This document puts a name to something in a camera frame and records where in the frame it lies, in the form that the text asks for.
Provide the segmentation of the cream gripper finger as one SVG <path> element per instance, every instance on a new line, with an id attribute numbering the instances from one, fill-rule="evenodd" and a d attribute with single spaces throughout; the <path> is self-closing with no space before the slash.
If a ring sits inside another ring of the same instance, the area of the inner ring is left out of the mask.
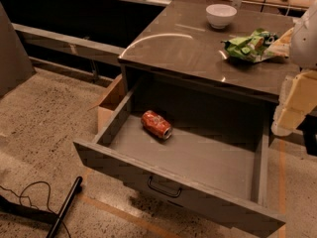
<path id="1" fill-rule="evenodd" d="M 317 71 L 306 69 L 296 76 L 287 76 L 278 101 L 271 131 L 276 136 L 288 136 L 317 107 Z"/>

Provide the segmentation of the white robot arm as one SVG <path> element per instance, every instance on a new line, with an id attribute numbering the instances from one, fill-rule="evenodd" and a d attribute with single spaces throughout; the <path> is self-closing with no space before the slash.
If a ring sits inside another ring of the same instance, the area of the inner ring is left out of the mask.
<path id="1" fill-rule="evenodd" d="M 294 25 L 290 59 L 301 72 L 282 84 L 271 124 L 276 136 L 288 136 L 317 107 L 317 2 Z"/>

